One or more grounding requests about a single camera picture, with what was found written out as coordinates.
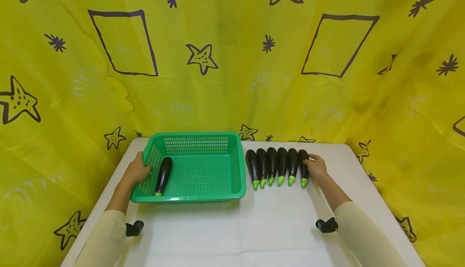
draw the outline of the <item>child's hand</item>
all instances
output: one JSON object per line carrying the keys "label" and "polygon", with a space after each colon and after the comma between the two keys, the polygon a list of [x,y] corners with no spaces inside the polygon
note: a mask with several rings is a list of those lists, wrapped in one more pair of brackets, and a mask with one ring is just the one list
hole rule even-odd
{"label": "child's hand", "polygon": [[139,151],[134,161],[129,163],[121,182],[134,187],[136,184],[143,182],[148,177],[151,170],[151,165],[144,166],[142,151]]}
{"label": "child's hand", "polygon": [[315,159],[315,161],[309,159],[303,161],[310,175],[317,181],[325,178],[328,175],[325,161],[316,154],[308,154],[308,156]]}

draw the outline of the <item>green plastic basket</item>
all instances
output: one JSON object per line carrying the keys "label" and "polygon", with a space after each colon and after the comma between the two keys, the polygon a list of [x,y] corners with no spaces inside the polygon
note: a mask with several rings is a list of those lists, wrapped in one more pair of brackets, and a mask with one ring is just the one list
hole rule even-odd
{"label": "green plastic basket", "polygon": [[[163,195],[155,196],[167,156],[171,175]],[[217,202],[240,199],[246,191],[241,139],[234,132],[158,133],[150,137],[143,160],[153,169],[132,191],[132,202]]]}

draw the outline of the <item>long sleeve shirt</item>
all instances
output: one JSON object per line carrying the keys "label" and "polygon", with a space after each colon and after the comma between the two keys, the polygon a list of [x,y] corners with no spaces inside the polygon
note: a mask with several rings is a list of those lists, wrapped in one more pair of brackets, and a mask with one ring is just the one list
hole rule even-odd
{"label": "long sleeve shirt", "polygon": [[[385,234],[354,202],[341,204],[334,215],[340,238],[363,267],[406,267]],[[104,212],[74,267],[113,267],[126,240],[125,219],[120,211]]]}

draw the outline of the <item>purple eggplant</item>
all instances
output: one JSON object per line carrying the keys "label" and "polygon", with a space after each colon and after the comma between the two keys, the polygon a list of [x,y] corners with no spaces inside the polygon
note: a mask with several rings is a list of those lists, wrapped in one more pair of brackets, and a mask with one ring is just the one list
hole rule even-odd
{"label": "purple eggplant", "polygon": [[266,151],[268,158],[268,186],[272,186],[278,172],[278,152],[273,147],[268,148]]}
{"label": "purple eggplant", "polygon": [[287,166],[288,166],[288,157],[287,150],[284,148],[278,149],[278,186],[283,184],[286,177]]}
{"label": "purple eggplant", "polygon": [[287,178],[287,184],[292,186],[297,175],[297,168],[299,168],[299,154],[294,148],[289,149],[289,177]]}
{"label": "purple eggplant", "polygon": [[308,184],[308,177],[310,173],[308,172],[307,166],[303,163],[304,160],[308,159],[307,151],[301,149],[299,150],[299,168],[300,168],[300,187],[303,189]]}
{"label": "purple eggplant", "polygon": [[249,166],[249,173],[250,173],[250,178],[252,180],[253,189],[257,190],[260,184],[259,164],[257,160],[257,154],[255,154],[255,151],[253,150],[248,150],[247,153],[245,154],[245,157],[247,158],[247,163]]}
{"label": "purple eggplant", "polygon": [[171,175],[171,169],[173,166],[173,160],[171,157],[165,157],[160,165],[160,170],[158,172],[157,187],[155,188],[155,196],[162,196],[165,192],[166,185],[168,184],[168,179]]}
{"label": "purple eggplant", "polygon": [[268,176],[268,159],[266,157],[266,151],[263,148],[257,150],[257,160],[259,162],[260,188],[263,189],[266,185]]}

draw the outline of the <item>yellow curtain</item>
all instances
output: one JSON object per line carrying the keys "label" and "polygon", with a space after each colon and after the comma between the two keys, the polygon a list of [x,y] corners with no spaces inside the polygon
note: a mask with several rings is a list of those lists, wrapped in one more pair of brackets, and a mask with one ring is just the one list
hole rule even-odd
{"label": "yellow curtain", "polygon": [[130,141],[347,143],[465,261],[465,0],[0,0],[0,265],[58,266]]}

